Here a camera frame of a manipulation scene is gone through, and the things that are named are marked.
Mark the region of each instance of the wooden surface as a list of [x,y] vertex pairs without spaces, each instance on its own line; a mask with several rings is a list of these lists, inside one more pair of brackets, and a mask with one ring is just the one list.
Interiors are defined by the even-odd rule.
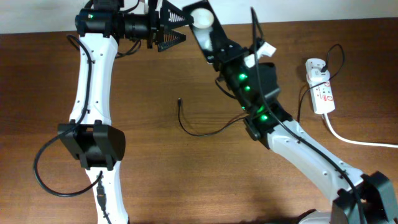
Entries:
[[[347,61],[332,82],[336,132],[349,139],[398,142],[398,19],[263,24],[278,48],[280,103],[297,115],[306,85],[306,59],[325,58],[340,43]],[[251,26],[225,26],[228,37],[251,43]],[[114,64],[113,126],[126,135],[121,166],[124,206],[135,223],[238,223],[295,217],[330,206],[292,164],[250,139],[243,123],[222,134],[195,138],[177,121],[177,98],[185,122],[199,133],[216,130],[241,113],[237,102],[214,85],[217,73],[205,62],[185,27],[187,41],[161,54],[142,48]],[[0,223],[96,223],[92,192],[58,198],[35,181],[32,163],[45,141],[66,123],[75,100],[79,56],[66,33],[0,35]],[[130,43],[121,41],[120,51]],[[340,53],[331,57],[330,70]],[[333,137],[310,97],[303,128],[347,163],[372,174],[379,170],[398,192],[398,150],[347,144]],[[58,142],[39,164],[42,178],[61,192],[89,184],[85,171]]]

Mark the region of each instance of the white arm segment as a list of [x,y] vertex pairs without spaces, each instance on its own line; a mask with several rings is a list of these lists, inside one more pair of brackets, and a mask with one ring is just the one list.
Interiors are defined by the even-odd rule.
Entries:
[[[361,178],[363,172],[361,170],[351,167],[317,143],[316,140],[312,139],[301,128],[298,122],[294,120],[284,121],[284,124],[295,134],[301,136],[327,155],[342,170],[345,170],[355,186],[363,181]],[[274,127],[274,130],[267,137],[270,149],[283,156],[298,168],[320,189],[330,203],[338,197],[337,191],[339,189],[351,189],[347,181],[340,176],[339,172],[313,149],[303,143],[298,143],[297,139],[291,136],[281,125]]]
[[[129,216],[123,205],[122,190],[120,188],[120,163],[120,161],[116,162],[111,171],[108,171],[106,167],[92,167],[90,170],[86,170],[91,183],[98,178],[98,174],[101,170],[103,172],[102,185],[104,186],[106,194],[105,209],[106,213],[109,214],[109,219],[112,224],[126,224],[129,221]],[[93,191],[98,214],[98,224],[108,224],[97,202],[97,186],[98,184],[93,187]]]
[[[111,91],[111,75],[114,58],[118,52],[118,43],[110,36],[103,37],[102,34],[86,34],[80,37],[90,53],[92,64],[90,98],[88,100],[88,111],[81,122],[82,124],[94,124],[95,120],[101,120],[102,124],[111,125],[109,112],[109,93]],[[76,94],[75,105],[69,120],[76,121],[81,116],[81,110],[85,102],[86,84],[88,74],[87,55],[80,48],[80,73]]]

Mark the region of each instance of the white disc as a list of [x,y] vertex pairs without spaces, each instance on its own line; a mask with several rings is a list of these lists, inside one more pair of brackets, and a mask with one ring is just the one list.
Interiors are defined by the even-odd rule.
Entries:
[[214,23],[213,13],[204,8],[195,9],[191,12],[191,16],[193,17],[193,25],[199,29],[209,28]]

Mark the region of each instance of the robotic arm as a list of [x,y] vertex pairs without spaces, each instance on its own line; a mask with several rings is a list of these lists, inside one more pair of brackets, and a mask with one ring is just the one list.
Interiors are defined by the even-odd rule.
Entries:
[[[122,131],[111,126],[109,112],[111,72],[119,40],[146,40],[148,48],[156,44],[161,52],[185,40],[185,35],[172,30],[185,25],[190,26],[206,61],[220,71],[219,80],[227,83],[248,113],[244,123],[252,139],[291,162],[332,204],[331,214],[312,213],[301,223],[359,223],[361,209],[354,192],[359,192],[366,201],[361,204],[365,207],[365,223],[393,223],[398,217],[398,206],[388,178],[380,172],[365,175],[334,156],[281,107],[277,101],[280,89],[275,65],[257,62],[261,55],[271,56],[275,48],[262,38],[256,38],[249,49],[229,40],[206,0],[186,6],[182,11],[166,0],[160,12],[155,11],[156,5],[157,0],[149,0],[147,13],[137,15],[120,11],[123,0],[95,0],[93,9],[82,9],[75,19],[80,42],[91,61],[81,48],[75,104],[70,122],[59,124],[58,133],[70,154],[86,169],[91,183],[96,183],[102,172],[102,178],[93,187],[98,223],[129,223],[119,178],[125,137]],[[87,91],[89,63],[92,78]],[[72,132],[62,135],[71,128],[74,128]]]

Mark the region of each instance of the white power strip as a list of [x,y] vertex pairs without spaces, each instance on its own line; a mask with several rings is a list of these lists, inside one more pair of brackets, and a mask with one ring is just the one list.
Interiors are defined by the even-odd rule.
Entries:
[[310,87],[326,82],[310,90],[313,110],[316,114],[330,113],[336,109],[330,82],[328,81],[330,72],[328,70],[321,72],[324,66],[325,61],[322,59],[311,58],[305,62],[307,81]]

